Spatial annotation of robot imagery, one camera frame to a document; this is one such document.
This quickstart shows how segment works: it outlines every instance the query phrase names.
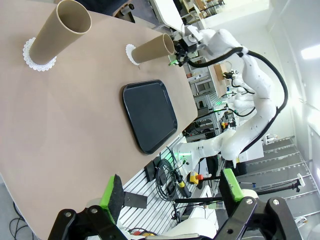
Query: black bracket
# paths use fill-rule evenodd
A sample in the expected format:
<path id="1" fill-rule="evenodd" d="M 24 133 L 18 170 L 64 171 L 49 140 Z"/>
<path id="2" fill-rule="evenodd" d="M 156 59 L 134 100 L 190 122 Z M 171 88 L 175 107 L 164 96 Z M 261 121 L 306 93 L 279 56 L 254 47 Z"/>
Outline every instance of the black bracket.
<path id="1" fill-rule="evenodd" d="M 301 186 L 300 180 L 297 179 L 295 184 L 292 184 L 292 190 L 296 189 L 296 192 L 299 193 L 300 192 L 300 188 L 299 186 Z"/>
<path id="2" fill-rule="evenodd" d="M 85 240 L 99 235 L 102 240 L 127 240 L 98 205 L 76 213 L 73 209 L 61 210 L 53 224 L 48 240 Z"/>
<path id="3" fill-rule="evenodd" d="M 244 197 L 232 216 L 220 228 L 214 240 L 241 239 L 257 206 L 253 197 Z"/>

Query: black cable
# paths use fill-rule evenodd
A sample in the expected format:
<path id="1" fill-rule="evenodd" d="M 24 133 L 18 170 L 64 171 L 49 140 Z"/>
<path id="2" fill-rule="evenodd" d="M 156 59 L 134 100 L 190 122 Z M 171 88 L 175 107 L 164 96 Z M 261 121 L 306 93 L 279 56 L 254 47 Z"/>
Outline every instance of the black cable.
<path id="1" fill-rule="evenodd" d="M 280 83 L 281 83 L 281 86 L 283 88 L 283 92 L 284 92 L 284 99 L 283 99 L 283 103 L 282 105 L 279 107 L 279 110 L 278 112 L 280 113 L 284 107 L 287 105 L 287 102 L 288 102 L 288 88 L 287 88 L 287 85 L 285 83 L 285 80 L 284 78 L 282 77 L 282 75 L 280 74 L 280 72 L 278 71 L 278 69 L 268 60 L 266 59 L 264 56 L 260 55 L 259 53 L 256 53 L 254 51 L 249 51 L 248 52 L 248 55 L 252 56 L 252 57 L 255 57 L 259 60 L 261 60 L 262 62 L 264 62 L 273 72 L 274 74 L 277 76 L 277 78 L 279 79 Z"/>
<path id="2" fill-rule="evenodd" d="M 25 221 L 25 219 L 22 217 L 22 215 L 18 212 L 15 202 L 13 202 L 13 208 L 14 208 L 15 213 L 16 213 L 19 217 L 16 217 L 16 218 L 12 219 L 12 220 L 9 222 L 9 231 L 10 231 L 10 234 L 11 234 L 11 236 L 13 237 L 13 239 L 14 239 L 14 240 L 18 240 L 18 239 L 17 239 L 17 234 L 18 234 L 18 232 L 19 232 L 21 229 L 23 229 L 23 228 L 25 228 L 25 227 L 28 227 L 28 225 L 23 225 L 23 226 L 18 227 L 18 226 L 19 226 L 19 222 L 24 222 L 24 223 L 26 223 L 26 221 Z M 15 220 L 17 220 L 17 223 L 16 223 L 16 226 L 15 226 L 15 231 L 14 231 L 14 233 L 13 233 L 11 225 L 12 225 L 12 223 L 13 223 Z M 34 233 L 33 233 L 32 231 L 31 231 L 31 234 L 32 234 L 32 240 L 34 240 L 34 237 L 35 237 L 35 236 L 34 236 Z"/>
<path id="3" fill-rule="evenodd" d="M 204 63 L 194 63 L 192 62 L 191 60 L 188 61 L 188 64 L 194 68 L 205 68 L 205 67 L 209 67 L 210 65 L 212 64 L 217 64 L 229 57 L 231 57 L 233 54 L 235 53 L 239 53 L 241 52 L 243 49 L 243 47 L 235 47 L 235 48 L 232 48 L 229 52 L 227 52 L 226 54 L 220 56 L 220 57 L 217 57 L 216 59 L 213 59 L 211 61 L 208 61 L 208 62 L 204 62 Z"/>
<path id="4" fill-rule="evenodd" d="M 247 111 L 248 110 L 248 108 L 247 109 L 245 109 L 245 110 L 243 110 L 242 112 L 239 112 L 239 114 L 242 114 L 243 112 L 245 112 L 245 111 Z"/>
<path id="5" fill-rule="evenodd" d="M 194 130 L 195 130 L 197 133 L 199 133 L 199 134 L 201 134 L 201 133 L 202 133 L 202 132 L 198 131 L 198 130 L 197 130 L 197 129 L 195 129 L 195 128 L 194 128 Z"/>
<path id="6" fill-rule="evenodd" d="M 200 174 L 200 163 L 201 163 L 201 160 L 199 161 L 199 163 L 198 163 L 198 174 Z"/>
<path id="7" fill-rule="evenodd" d="M 166 174 L 166 181 L 165 181 L 165 191 L 162 189 L 162 186 L 160 184 L 160 174 L 159 174 L 159 169 L 163 168 L 163 170 L 167 170 L 168 173 Z M 157 171 L 156 171 L 156 176 L 155 176 L 155 188 L 156 188 L 156 191 L 159 195 L 159 197 L 166 201 L 166 202 L 169 202 L 171 200 L 174 199 L 175 197 L 175 194 L 177 192 L 177 184 L 176 184 L 176 175 L 174 173 L 174 169 L 173 167 L 171 166 L 170 162 L 166 159 L 161 159 L 158 166 L 157 166 Z M 168 178 L 171 178 L 169 182 L 172 182 L 173 183 L 173 190 L 171 193 L 168 193 L 167 191 L 167 182 L 168 182 Z"/>
<path id="8" fill-rule="evenodd" d="M 220 203 L 220 202 L 223 202 L 223 200 L 213 201 L 213 202 L 210 202 L 209 204 Z M 187 207 L 195 207 L 195 208 L 205 209 L 204 207 L 200 207 L 200 206 L 202 206 L 202 204 L 201 204 L 201 203 L 197 203 L 197 204 L 191 204 L 191 205 L 187 205 L 187 206 L 180 206 L 180 207 L 177 207 L 176 210 L 182 209 L 182 208 L 187 208 Z M 175 211 L 175 210 L 173 210 L 173 211 L 171 212 L 171 217 L 172 217 L 172 218 L 174 217 L 174 216 L 173 216 L 174 211 Z"/>
<path id="9" fill-rule="evenodd" d="M 213 59 L 211 61 L 208 62 L 204 62 L 204 63 L 194 63 L 191 60 L 188 61 L 189 65 L 191 65 L 194 68 L 205 68 L 208 67 L 212 64 L 216 64 L 218 62 L 221 62 L 223 60 L 225 60 L 226 58 L 230 57 L 231 55 L 235 54 L 235 53 L 241 53 L 243 50 L 243 47 L 235 47 L 233 49 L 231 49 L 229 52 L 227 52 L 226 54 Z M 283 92 L 284 92 L 284 100 L 282 105 L 278 108 L 276 108 L 276 113 L 274 115 L 274 117 L 270 120 L 270 122 L 264 127 L 264 129 L 261 131 L 261 133 L 254 139 L 252 140 L 243 150 L 242 153 L 247 151 L 249 148 L 251 148 L 257 141 L 259 141 L 259 139 L 261 139 L 263 137 L 263 135 L 268 131 L 268 129 L 270 128 L 270 126 L 273 124 L 273 122 L 275 121 L 276 117 L 278 116 L 278 114 L 284 109 L 284 107 L 287 105 L 288 102 L 288 88 L 286 86 L 285 80 L 283 79 L 283 77 L 281 76 L 280 72 L 277 70 L 277 68 L 268 60 L 266 59 L 264 56 L 253 52 L 253 51 L 248 51 L 247 53 L 248 55 L 255 57 L 259 60 L 261 60 L 262 62 L 264 62 L 273 72 L 274 74 L 277 76 L 277 78 L 279 79 L 281 86 L 283 88 Z"/>
<path id="10" fill-rule="evenodd" d="M 223 95 L 221 96 L 221 98 L 223 98 L 224 96 L 227 96 L 227 95 L 229 95 L 229 94 L 232 94 L 232 97 L 235 96 L 235 95 L 237 95 L 235 92 L 229 92 L 229 93 L 223 94 Z"/>
<path id="11" fill-rule="evenodd" d="M 194 208 L 201 208 L 201 209 L 203 209 L 203 210 L 204 210 L 204 219 L 207 219 L 205 207 L 195 206 Z"/>
<path id="12" fill-rule="evenodd" d="M 214 114 L 214 113 L 217 113 L 217 112 L 221 112 L 221 111 L 232 111 L 235 115 L 237 115 L 237 116 L 239 116 L 239 117 L 246 117 L 246 116 L 249 116 L 250 114 L 252 114 L 253 112 L 254 112 L 254 110 L 256 109 L 256 107 L 253 107 L 253 109 L 249 112 L 249 113 L 247 113 L 247 114 L 245 114 L 245 115 L 240 115 L 239 113 L 237 113 L 237 112 L 235 112 L 233 109 L 231 109 L 231 108 L 223 108 L 223 109 L 220 109 L 220 110 L 214 110 L 214 111 L 211 111 L 211 112 L 208 112 L 207 114 L 205 114 L 205 115 L 203 115 L 203 116 L 199 116 L 199 117 L 197 117 L 196 119 L 195 119 L 195 121 L 196 120 L 198 120 L 198 119 L 200 119 L 200 118 L 203 118 L 203 117 L 205 117 L 205 116 L 208 116 L 208 115 L 210 115 L 210 114 Z"/>
<path id="13" fill-rule="evenodd" d="M 174 166 L 174 168 L 176 168 L 177 159 L 176 159 L 174 153 L 172 152 L 172 150 L 171 150 L 168 146 L 166 146 L 166 148 L 169 150 L 169 152 L 170 152 L 170 154 L 171 154 L 171 157 L 172 157 L 173 166 Z"/>
<path id="14" fill-rule="evenodd" d="M 206 219 L 210 218 L 210 215 L 213 214 L 214 212 L 215 212 L 215 211 L 211 212 Z"/>
<path id="15" fill-rule="evenodd" d="M 229 108 L 230 111 L 232 111 L 235 115 L 237 115 L 237 116 L 239 116 L 239 117 L 249 116 L 250 114 L 252 114 L 252 113 L 254 112 L 255 109 L 256 109 L 256 108 L 254 107 L 254 108 L 252 108 L 252 110 L 251 110 L 250 112 L 248 112 L 247 114 L 245 114 L 245 115 L 240 115 L 239 113 L 237 113 L 237 112 L 235 112 L 234 110 L 232 110 L 232 109 Z"/>
<path id="16" fill-rule="evenodd" d="M 221 112 L 221 111 L 225 111 L 225 110 L 226 110 L 226 109 L 224 108 L 224 109 L 214 110 L 214 111 L 208 112 L 208 113 L 205 114 L 205 115 L 198 116 L 194 121 L 197 121 L 198 119 L 201 119 L 201 118 L 203 118 L 203 117 L 206 117 L 206 116 L 208 116 L 208 115 L 210 115 L 210 114 L 214 114 L 214 113 Z"/>
<path id="17" fill-rule="evenodd" d="M 12 205 L 13 205 L 13 209 L 14 209 L 15 213 L 21 218 L 22 221 L 25 221 L 24 217 L 18 212 L 14 201 L 12 202 Z"/>
<path id="18" fill-rule="evenodd" d="M 143 230 L 144 232 L 148 233 L 148 234 L 153 234 L 155 236 L 157 236 L 158 234 L 154 233 L 153 231 L 148 231 L 142 227 L 134 227 L 128 230 L 129 233 L 131 233 L 133 230 Z"/>
<path id="19" fill-rule="evenodd" d="M 291 183 L 293 183 L 293 182 L 295 182 L 295 181 L 297 181 L 297 179 L 292 180 L 292 181 L 289 181 L 289 182 L 286 182 L 286 183 L 281 184 L 281 185 L 278 185 L 278 186 L 271 186 L 271 187 L 268 187 L 268 188 L 265 188 L 265 189 L 262 189 L 262 190 L 256 191 L 256 193 L 263 192 L 263 191 L 265 191 L 265 190 L 269 190 L 269 189 L 278 188 L 278 187 L 281 187 L 281 186 L 284 186 L 284 185 L 287 185 L 287 184 L 291 184 Z"/>
<path id="20" fill-rule="evenodd" d="M 235 86 L 235 85 L 234 85 L 234 79 L 233 79 L 233 78 L 231 79 L 231 86 L 234 87 L 234 88 L 243 88 L 243 89 L 246 91 L 247 94 L 255 94 L 254 92 L 249 91 L 248 89 L 246 89 L 246 88 L 243 87 L 243 86 Z"/>

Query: white doily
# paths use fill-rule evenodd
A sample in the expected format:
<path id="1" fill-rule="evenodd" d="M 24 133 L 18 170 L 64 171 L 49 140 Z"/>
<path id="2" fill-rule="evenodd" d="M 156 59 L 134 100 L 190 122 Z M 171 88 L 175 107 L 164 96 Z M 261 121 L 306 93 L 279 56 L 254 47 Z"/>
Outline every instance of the white doily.
<path id="1" fill-rule="evenodd" d="M 23 46 L 23 59 L 25 60 L 26 64 L 29 65 L 30 68 L 32 68 L 33 70 L 37 70 L 37 71 L 48 71 L 50 68 L 52 68 L 53 65 L 55 65 L 56 62 L 56 58 L 57 56 L 55 56 L 53 59 L 51 59 L 47 64 L 44 65 L 39 65 L 36 64 L 34 61 L 32 61 L 30 55 L 29 55 L 29 50 L 32 46 L 32 44 L 35 41 L 35 37 L 32 39 L 29 39 L 28 41 L 26 41 L 25 45 Z"/>
<path id="2" fill-rule="evenodd" d="M 135 49 L 136 47 L 132 44 L 128 44 L 127 46 L 125 46 L 125 52 L 126 55 L 128 56 L 129 60 L 134 64 L 134 65 L 139 65 L 139 63 L 135 62 L 134 58 L 132 57 L 132 51 Z"/>

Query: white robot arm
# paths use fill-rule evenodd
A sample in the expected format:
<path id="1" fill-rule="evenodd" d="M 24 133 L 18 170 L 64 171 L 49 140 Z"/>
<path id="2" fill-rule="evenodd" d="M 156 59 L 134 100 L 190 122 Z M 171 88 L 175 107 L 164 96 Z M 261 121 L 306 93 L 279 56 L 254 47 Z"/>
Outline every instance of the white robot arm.
<path id="1" fill-rule="evenodd" d="M 195 38 L 198 43 L 201 43 L 198 45 L 198 49 L 204 51 L 204 55 L 209 61 L 219 59 L 231 49 L 242 47 L 227 30 L 221 29 L 216 32 L 212 29 L 205 29 L 198 31 L 193 26 L 189 27 L 188 30 L 191 35 L 188 39 Z M 201 158 L 214 156 L 219 152 L 226 160 L 232 160 L 235 166 L 239 154 L 259 137 L 277 114 L 277 107 L 271 99 L 272 80 L 259 68 L 255 58 L 247 54 L 248 49 L 242 48 L 243 81 L 239 78 L 236 80 L 236 84 L 241 87 L 249 87 L 251 91 L 254 91 L 254 94 L 251 96 L 241 96 L 240 94 L 235 97 L 234 102 L 238 107 L 241 107 L 240 105 L 243 103 L 240 104 L 240 102 L 247 101 L 246 105 L 242 105 L 242 107 L 254 106 L 256 114 L 239 126 L 236 131 L 228 129 L 211 139 L 179 143 L 173 149 L 173 152 L 189 164 L 191 162 L 190 169 L 194 168 Z"/>
<path id="2" fill-rule="evenodd" d="M 235 94 L 227 99 L 229 106 L 234 106 L 237 110 L 251 109 L 255 107 L 254 96 L 255 91 L 249 87 L 238 73 L 232 74 L 231 91 Z"/>

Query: table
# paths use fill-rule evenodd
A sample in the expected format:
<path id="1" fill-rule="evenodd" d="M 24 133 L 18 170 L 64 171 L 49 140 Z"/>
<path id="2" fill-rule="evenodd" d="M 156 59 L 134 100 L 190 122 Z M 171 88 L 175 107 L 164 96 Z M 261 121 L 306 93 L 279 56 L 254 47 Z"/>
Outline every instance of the table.
<path id="1" fill-rule="evenodd" d="M 55 4 L 0 2 L 0 172 L 23 217 L 47 239 L 61 209 L 82 211 L 101 198 L 110 176 L 131 179 L 158 152 L 142 153 L 122 106 L 129 83 L 160 79 L 176 114 L 177 132 L 197 109 L 183 68 L 167 57 L 133 65 L 126 44 L 160 35 L 133 23 L 91 12 L 91 30 L 37 72 L 23 60 Z"/>
<path id="2" fill-rule="evenodd" d="M 153 29 L 168 26 L 183 34 L 185 33 L 185 25 L 182 22 L 181 16 L 173 0 L 150 0 L 150 3 L 156 17 L 161 23 Z"/>

